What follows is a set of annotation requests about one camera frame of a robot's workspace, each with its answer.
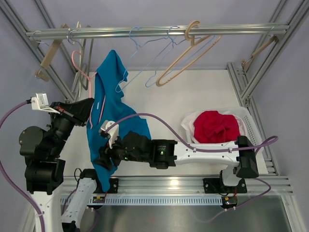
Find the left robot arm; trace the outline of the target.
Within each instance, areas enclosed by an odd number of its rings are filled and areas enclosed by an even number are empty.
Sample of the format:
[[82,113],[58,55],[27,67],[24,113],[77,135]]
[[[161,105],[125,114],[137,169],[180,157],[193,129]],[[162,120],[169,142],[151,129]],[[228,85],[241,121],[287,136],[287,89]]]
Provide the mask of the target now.
[[44,225],[38,232],[78,232],[93,193],[103,189],[103,180],[94,169],[82,171],[77,189],[64,212],[61,211],[61,193],[66,162],[60,159],[71,131],[75,126],[85,126],[91,114],[93,98],[74,103],[49,103],[43,94],[29,101],[33,110],[47,112],[51,117],[48,130],[31,126],[19,136],[20,155],[25,158],[26,187],[38,206],[38,217]]

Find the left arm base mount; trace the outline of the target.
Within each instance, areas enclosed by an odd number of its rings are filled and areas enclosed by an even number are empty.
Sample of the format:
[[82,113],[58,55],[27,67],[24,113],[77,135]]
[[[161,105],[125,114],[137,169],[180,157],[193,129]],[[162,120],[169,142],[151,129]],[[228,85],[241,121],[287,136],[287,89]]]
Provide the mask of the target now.
[[[110,187],[107,190],[107,193],[117,194],[118,193],[118,186],[119,186],[119,179],[118,178],[110,178],[109,184],[110,184]],[[98,180],[97,180],[97,188],[95,189],[94,193],[97,193],[97,194],[106,193],[105,191],[103,191],[102,185]]]

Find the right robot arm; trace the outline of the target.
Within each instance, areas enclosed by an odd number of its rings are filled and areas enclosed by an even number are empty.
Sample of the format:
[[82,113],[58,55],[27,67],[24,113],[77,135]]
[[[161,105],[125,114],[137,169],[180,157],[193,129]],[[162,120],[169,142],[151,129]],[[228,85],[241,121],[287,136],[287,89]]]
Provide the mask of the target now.
[[246,136],[223,144],[185,144],[175,140],[151,140],[135,132],[117,137],[99,150],[95,164],[107,169],[121,161],[145,162],[156,169],[168,169],[189,163],[222,164],[217,191],[231,191],[243,179],[259,176],[256,155]]

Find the white t shirt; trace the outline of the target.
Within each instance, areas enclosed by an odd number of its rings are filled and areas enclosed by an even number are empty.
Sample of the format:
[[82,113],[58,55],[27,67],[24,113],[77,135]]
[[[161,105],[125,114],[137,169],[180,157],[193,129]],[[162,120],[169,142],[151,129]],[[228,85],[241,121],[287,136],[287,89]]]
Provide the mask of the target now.
[[226,143],[248,135],[244,120],[227,110],[194,111],[184,117],[181,126],[193,143]]

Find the pink wire hanger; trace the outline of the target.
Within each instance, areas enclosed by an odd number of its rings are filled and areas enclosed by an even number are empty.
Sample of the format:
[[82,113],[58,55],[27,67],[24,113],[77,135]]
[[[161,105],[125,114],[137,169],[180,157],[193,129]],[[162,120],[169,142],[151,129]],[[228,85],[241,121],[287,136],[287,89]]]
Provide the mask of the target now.
[[[88,90],[89,90],[89,97],[92,98],[94,97],[94,92],[93,92],[93,87],[92,87],[92,79],[95,78],[97,72],[94,72],[94,74],[90,77],[88,74],[86,74],[84,71],[82,71],[82,69],[75,63],[75,60],[74,60],[74,55],[75,54],[78,54],[78,55],[82,55],[81,52],[77,51],[77,50],[74,50],[71,54],[71,61],[72,61],[72,64],[74,66],[74,68],[82,75],[84,76],[87,81],[88,81]],[[104,111],[104,108],[105,108],[105,101],[106,101],[106,97],[104,97],[103,99],[103,103],[102,104],[98,104],[98,106],[101,106],[101,112],[100,112],[100,116],[99,116],[99,119],[98,119],[98,122],[101,121],[101,118],[102,118],[102,115],[103,115],[103,111]]]

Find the magenta t shirt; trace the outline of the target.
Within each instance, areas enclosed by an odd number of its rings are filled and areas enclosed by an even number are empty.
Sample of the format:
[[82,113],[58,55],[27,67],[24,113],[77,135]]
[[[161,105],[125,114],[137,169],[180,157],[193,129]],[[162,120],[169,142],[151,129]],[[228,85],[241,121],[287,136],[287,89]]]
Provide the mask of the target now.
[[193,123],[194,138],[201,144],[235,141],[240,136],[239,125],[233,115],[205,111]]

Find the beige plastic hanger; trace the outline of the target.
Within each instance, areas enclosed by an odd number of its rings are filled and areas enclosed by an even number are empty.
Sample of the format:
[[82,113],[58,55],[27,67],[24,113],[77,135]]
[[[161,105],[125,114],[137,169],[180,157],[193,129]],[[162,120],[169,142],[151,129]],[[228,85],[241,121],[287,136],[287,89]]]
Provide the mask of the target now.
[[197,29],[200,21],[191,22],[184,31],[184,39],[189,42],[187,49],[176,58],[156,80],[157,87],[163,87],[174,80],[181,73],[195,64],[205,54],[207,54],[222,39],[222,35],[205,35],[201,38],[191,33],[192,29]]

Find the teal t shirt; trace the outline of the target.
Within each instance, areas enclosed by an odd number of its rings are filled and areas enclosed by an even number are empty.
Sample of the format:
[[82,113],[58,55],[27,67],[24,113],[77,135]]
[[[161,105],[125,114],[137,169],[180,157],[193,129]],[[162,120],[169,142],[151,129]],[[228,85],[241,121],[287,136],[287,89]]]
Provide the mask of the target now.
[[99,149],[106,145],[108,139],[100,136],[99,129],[107,121],[118,121],[126,116],[135,114],[135,110],[122,102],[124,93],[117,86],[126,81],[126,71],[120,57],[115,50],[111,50],[105,60],[96,70],[94,92],[94,104],[91,117],[89,118],[86,134],[90,150],[90,160],[98,175],[102,190],[107,192],[110,189],[110,176],[117,170],[112,167],[110,171],[95,164],[99,158]]

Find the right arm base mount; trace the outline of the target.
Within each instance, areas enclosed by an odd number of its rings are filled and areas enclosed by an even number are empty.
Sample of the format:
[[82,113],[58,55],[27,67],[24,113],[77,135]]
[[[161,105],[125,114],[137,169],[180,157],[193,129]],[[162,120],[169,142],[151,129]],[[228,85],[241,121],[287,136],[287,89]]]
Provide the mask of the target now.
[[228,194],[248,192],[244,179],[241,179],[236,186],[225,186],[223,184],[222,172],[220,171],[218,177],[207,177],[203,179],[204,193],[227,196]]

